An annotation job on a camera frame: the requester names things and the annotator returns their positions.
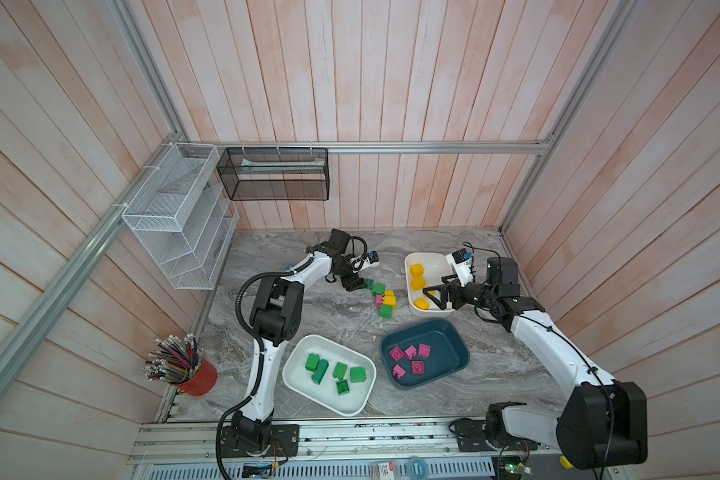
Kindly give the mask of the pink lego small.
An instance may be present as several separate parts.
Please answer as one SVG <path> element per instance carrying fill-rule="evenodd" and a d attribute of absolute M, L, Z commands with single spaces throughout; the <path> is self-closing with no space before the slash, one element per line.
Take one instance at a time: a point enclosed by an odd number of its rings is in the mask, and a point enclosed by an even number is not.
<path fill-rule="evenodd" d="M 430 355 L 430 346 L 421 343 L 418 348 L 418 355 L 423 358 L 428 358 Z"/>

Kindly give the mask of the long green lego brick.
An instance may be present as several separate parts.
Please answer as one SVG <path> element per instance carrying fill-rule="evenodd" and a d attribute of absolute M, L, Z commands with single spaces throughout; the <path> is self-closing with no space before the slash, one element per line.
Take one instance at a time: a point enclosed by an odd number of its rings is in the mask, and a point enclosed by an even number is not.
<path fill-rule="evenodd" d="M 320 385 L 323 381 L 325 374 L 328 370 L 329 362 L 325 359 L 320 359 L 316 365 L 316 368 L 311 376 L 311 380 L 314 384 Z"/>

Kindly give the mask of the green square lego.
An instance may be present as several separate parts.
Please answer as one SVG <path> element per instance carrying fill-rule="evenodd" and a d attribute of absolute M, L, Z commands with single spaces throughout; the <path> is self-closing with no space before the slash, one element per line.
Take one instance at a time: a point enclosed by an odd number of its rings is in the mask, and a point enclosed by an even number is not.
<path fill-rule="evenodd" d="M 350 392 L 349 382 L 344 379 L 337 381 L 336 389 L 339 396 L 348 394 Z"/>

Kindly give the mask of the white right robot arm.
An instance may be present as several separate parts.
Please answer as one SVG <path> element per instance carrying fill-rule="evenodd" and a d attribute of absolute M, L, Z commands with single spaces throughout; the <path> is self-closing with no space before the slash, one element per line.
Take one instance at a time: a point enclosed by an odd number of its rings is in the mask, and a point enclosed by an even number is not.
<path fill-rule="evenodd" d="M 487 322 L 501 325 L 544 365 L 567 398 L 559 414 L 534 410 L 522 402 L 490 405 L 484 432 L 494 448 L 532 441 L 562 452 L 580 470 L 634 465 L 648 457 L 647 399 L 633 382 L 621 382 L 600 368 L 555 325 L 544 307 L 520 292 L 518 266 L 509 257 L 487 261 L 487 277 L 474 275 L 466 249 L 445 257 L 452 272 L 424 295 L 438 308 L 470 305 L 487 311 Z"/>

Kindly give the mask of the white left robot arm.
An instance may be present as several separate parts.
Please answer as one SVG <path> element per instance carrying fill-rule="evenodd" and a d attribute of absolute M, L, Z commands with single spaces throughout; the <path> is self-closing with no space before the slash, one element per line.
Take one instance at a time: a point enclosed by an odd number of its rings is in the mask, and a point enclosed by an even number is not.
<path fill-rule="evenodd" d="M 285 271 L 256 274 L 239 289 L 235 317 L 253 339 L 253 361 L 245 397 L 227 409 L 216 429 L 215 448 L 231 446 L 248 455 L 267 451 L 277 376 L 282 356 L 302 320 L 305 292 L 332 276 L 352 292 L 367 287 L 360 272 L 379 261 L 365 239 L 333 229 L 328 240 L 306 249 L 306 256 Z"/>

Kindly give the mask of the white rectangular bin far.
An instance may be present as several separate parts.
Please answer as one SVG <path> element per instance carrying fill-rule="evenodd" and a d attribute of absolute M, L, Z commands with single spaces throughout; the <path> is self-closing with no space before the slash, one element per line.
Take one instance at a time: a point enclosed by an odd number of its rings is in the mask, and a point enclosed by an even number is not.
<path fill-rule="evenodd" d="M 405 258 L 405 275 L 408 301 L 411 312 L 421 318 L 434 318 L 450 315 L 454 310 L 440 310 L 431 300 L 424 294 L 424 289 L 413 291 L 410 283 L 413 277 L 409 273 L 409 267 L 413 264 L 421 264 L 425 273 L 422 276 L 426 280 L 426 287 L 434 287 L 442 284 L 443 276 L 451 275 L 452 268 L 446 261 L 446 256 L 439 253 L 430 252 L 414 252 Z M 430 302 L 430 308 L 426 311 L 419 310 L 414 306 L 414 301 L 418 298 L 426 298 Z"/>

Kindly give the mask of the white rectangular bin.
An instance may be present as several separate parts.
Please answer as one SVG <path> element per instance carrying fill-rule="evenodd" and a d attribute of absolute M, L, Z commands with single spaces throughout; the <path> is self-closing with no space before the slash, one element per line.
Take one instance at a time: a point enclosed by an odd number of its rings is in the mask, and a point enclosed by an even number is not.
<path fill-rule="evenodd" d="M 454 310 L 440 310 L 431 300 L 424 294 L 424 289 L 413 291 L 410 283 L 413 277 L 409 273 L 409 267 L 413 264 L 421 264 L 425 273 L 422 276 L 426 280 L 426 287 L 434 287 L 442 284 L 443 276 L 451 275 L 452 268 L 446 261 L 446 256 L 439 253 L 430 252 L 414 252 L 405 258 L 405 275 L 408 301 L 411 312 L 421 318 L 434 318 L 450 315 Z M 414 301 L 418 298 L 426 298 L 430 302 L 430 308 L 426 311 L 419 310 L 414 306 Z"/>
<path fill-rule="evenodd" d="M 312 382 L 313 372 L 305 369 L 309 353 L 318 354 L 321 359 L 329 362 L 320 385 Z M 337 362 L 348 366 L 344 380 L 349 382 L 350 392 L 342 396 L 338 395 L 336 389 L 336 382 L 339 380 L 332 377 Z M 350 382 L 352 367 L 366 369 L 367 380 L 364 383 Z M 369 357 L 319 335 L 308 335 L 301 339 L 282 369 L 282 379 L 288 388 L 344 417 L 356 416 L 362 412 L 373 390 L 376 376 L 376 367 Z"/>

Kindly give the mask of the teal rectangular bin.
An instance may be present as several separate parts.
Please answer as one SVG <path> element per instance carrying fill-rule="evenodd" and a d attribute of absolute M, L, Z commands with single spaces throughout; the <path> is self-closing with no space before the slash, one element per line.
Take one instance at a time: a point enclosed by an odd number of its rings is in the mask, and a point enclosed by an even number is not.
<path fill-rule="evenodd" d="M 432 383 L 467 367 L 470 353 L 445 319 L 418 323 L 387 335 L 380 344 L 385 371 L 401 390 Z"/>

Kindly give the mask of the white rectangular bin near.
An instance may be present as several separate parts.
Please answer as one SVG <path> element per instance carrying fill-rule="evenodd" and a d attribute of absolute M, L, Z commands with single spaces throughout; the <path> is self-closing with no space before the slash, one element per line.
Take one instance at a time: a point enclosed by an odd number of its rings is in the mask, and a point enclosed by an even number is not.
<path fill-rule="evenodd" d="M 320 385 L 312 382 L 313 372 L 305 369 L 309 353 L 318 354 L 321 359 L 329 362 Z M 337 362 L 348 366 L 344 380 L 349 382 L 350 392 L 342 396 L 338 395 L 336 389 L 336 382 L 339 380 L 332 377 Z M 366 369 L 367 380 L 364 383 L 350 382 L 352 367 Z M 301 339 L 282 369 L 282 379 L 288 388 L 344 417 L 356 416 L 362 412 L 373 390 L 376 376 L 376 367 L 369 357 L 319 335 L 308 335 Z"/>

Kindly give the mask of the red cup of pencils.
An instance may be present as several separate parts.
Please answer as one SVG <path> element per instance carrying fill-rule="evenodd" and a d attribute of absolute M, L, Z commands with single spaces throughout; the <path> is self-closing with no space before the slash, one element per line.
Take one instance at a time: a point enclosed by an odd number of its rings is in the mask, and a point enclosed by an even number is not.
<path fill-rule="evenodd" d="M 149 352 L 145 362 L 144 374 L 149 381 L 175 386 L 192 397 L 209 393 L 218 380 L 215 366 L 205 358 L 192 333 L 157 339 L 156 348 Z"/>

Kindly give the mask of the black mesh wall basket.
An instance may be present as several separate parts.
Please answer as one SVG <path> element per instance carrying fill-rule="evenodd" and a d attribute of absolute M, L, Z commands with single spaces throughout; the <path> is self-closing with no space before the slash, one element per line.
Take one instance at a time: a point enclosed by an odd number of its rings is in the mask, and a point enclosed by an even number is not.
<path fill-rule="evenodd" d="M 227 147 L 216 167 L 233 201 L 327 201 L 328 151 L 316 147 Z"/>

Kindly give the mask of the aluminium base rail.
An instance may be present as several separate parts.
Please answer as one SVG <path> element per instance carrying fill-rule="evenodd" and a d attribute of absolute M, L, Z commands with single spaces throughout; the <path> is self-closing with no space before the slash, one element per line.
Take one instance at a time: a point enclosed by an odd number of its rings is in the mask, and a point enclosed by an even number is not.
<path fill-rule="evenodd" d="M 212 422 L 149 424 L 127 460 L 129 479 L 369 479 L 372 468 L 392 465 L 396 477 L 426 479 L 576 478 L 559 451 L 520 441 L 492 448 L 458 435 L 452 417 L 389 417 L 277 422 L 281 433 L 263 456 L 215 458 Z"/>

